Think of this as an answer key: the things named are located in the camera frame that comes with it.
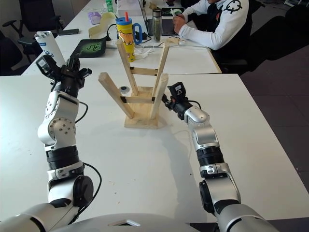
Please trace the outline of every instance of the yellow cup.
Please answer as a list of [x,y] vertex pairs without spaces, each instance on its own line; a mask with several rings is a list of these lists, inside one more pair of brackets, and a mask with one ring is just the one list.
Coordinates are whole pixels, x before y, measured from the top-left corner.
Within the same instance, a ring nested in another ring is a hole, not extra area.
[[[140,44],[142,42],[141,25],[138,23],[132,25],[132,19],[129,18],[129,21],[126,22],[125,17],[117,18],[116,24],[117,24],[118,36],[122,40],[126,49],[127,58],[129,62],[133,62],[135,61],[134,45]],[[136,26],[139,27],[139,34],[140,34],[138,41],[134,36]]]

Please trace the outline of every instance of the upside-down wooden stool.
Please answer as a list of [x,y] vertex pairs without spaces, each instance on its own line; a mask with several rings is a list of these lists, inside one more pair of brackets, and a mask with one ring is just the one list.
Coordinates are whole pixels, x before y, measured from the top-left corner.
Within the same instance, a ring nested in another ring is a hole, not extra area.
[[[159,105],[169,80],[167,74],[162,74],[169,45],[163,46],[158,69],[131,67],[121,40],[117,41],[117,47],[131,85],[131,97],[122,96],[106,72],[101,73],[98,80],[126,114],[125,127],[157,129]],[[134,74],[156,76],[154,87],[137,86]]]

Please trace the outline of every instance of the blue handle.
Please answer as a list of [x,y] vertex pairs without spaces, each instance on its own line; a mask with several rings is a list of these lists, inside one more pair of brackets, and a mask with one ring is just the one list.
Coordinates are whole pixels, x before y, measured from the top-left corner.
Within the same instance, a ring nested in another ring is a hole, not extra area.
[[[135,38],[135,27],[138,26],[139,27],[139,35],[140,35],[140,39],[137,41]],[[135,23],[133,24],[133,38],[134,38],[134,43],[136,44],[140,44],[141,42],[143,42],[143,36],[142,36],[142,31],[141,31],[141,25],[139,23]]]

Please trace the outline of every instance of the white jacket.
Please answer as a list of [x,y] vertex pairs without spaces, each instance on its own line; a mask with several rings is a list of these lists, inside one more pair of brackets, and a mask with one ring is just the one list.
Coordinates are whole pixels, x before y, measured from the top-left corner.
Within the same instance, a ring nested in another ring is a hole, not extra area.
[[[218,50],[226,45],[245,24],[249,1],[221,0],[215,4],[218,9],[223,5],[220,23],[215,32],[200,31],[185,24],[179,31],[180,37],[197,42],[212,50]],[[185,21],[188,22],[188,15],[192,13],[197,15],[207,14],[209,6],[210,3],[207,0],[200,0],[197,4],[188,7],[183,12]]]

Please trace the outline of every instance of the rolled white paper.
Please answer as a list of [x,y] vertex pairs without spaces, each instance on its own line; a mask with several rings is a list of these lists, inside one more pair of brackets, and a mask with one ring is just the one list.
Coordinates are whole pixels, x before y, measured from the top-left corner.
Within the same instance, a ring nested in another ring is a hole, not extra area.
[[34,38],[39,43],[41,49],[46,55],[50,55],[57,63],[57,66],[62,67],[66,64],[58,44],[51,31],[38,31]]

